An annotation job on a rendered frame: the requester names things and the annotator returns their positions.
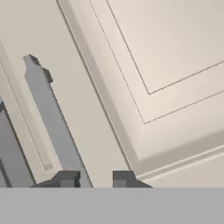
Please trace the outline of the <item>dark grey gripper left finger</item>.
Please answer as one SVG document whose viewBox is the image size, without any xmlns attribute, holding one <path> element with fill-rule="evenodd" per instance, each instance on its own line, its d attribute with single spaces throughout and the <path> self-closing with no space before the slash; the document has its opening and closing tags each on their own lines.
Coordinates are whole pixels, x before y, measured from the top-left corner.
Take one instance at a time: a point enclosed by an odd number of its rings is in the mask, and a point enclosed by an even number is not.
<svg viewBox="0 0 224 224">
<path fill-rule="evenodd" d="M 33 187 L 49 188 L 80 188 L 81 172 L 80 171 L 58 171 L 51 179 L 40 182 Z"/>
</svg>

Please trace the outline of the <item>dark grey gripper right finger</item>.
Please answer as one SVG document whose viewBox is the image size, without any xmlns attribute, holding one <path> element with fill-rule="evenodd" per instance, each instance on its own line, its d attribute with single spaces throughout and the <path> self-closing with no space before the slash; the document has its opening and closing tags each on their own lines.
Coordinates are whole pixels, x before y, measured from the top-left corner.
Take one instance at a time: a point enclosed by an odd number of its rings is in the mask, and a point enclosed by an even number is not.
<svg viewBox="0 0 224 224">
<path fill-rule="evenodd" d="M 113 187 L 151 188 L 151 185 L 138 180 L 133 171 L 113 171 Z"/>
</svg>

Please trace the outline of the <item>cream panelled cabinet door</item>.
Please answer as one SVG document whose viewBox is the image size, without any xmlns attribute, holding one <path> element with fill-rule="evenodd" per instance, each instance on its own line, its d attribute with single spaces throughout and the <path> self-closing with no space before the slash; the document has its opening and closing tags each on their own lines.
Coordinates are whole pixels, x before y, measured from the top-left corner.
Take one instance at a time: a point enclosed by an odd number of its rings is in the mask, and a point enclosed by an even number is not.
<svg viewBox="0 0 224 224">
<path fill-rule="evenodd" d="M 58 0 L 140 178 L 224 146 L 224 0 Z"/>
</svg>

